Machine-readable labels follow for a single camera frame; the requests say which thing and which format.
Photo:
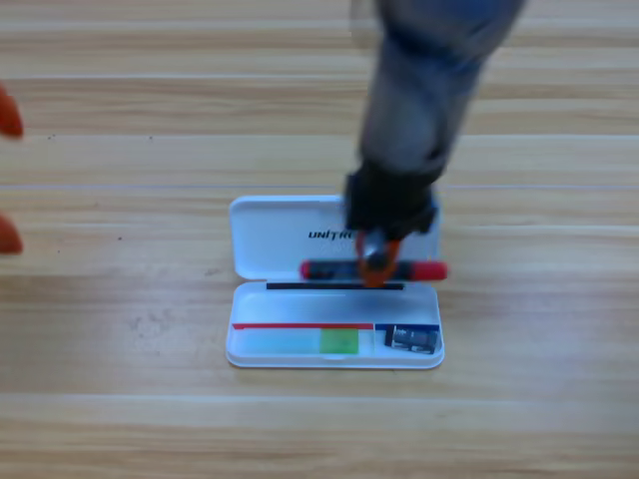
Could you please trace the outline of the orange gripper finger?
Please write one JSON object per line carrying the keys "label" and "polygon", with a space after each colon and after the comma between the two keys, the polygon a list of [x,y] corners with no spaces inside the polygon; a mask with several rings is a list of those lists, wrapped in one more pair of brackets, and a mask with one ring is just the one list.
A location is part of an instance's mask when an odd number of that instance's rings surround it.
{"label": "orange gripper finger", "polygon": [[21,254],[23,241],[14,222],[2,214],[0,217],[0,253]]}
{"label": "orange gripper finger", "polygon": [[23,121],[15,98],[4,85],[0,86],[0,130],[7,138],[22,138]]}

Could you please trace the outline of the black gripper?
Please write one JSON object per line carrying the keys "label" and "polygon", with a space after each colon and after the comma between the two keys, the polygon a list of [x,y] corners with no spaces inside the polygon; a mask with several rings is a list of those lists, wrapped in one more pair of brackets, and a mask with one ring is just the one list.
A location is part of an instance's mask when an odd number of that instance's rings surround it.
{"label": "black gripper", "polygon": [[413,233],[429,232],[437,213],[435,179],[431,174],[393,173],[373,161],[362,162],[346,177],[345,227],[356,232],[357,270],[364,286],[385,285],[396,270],[401,242]]}

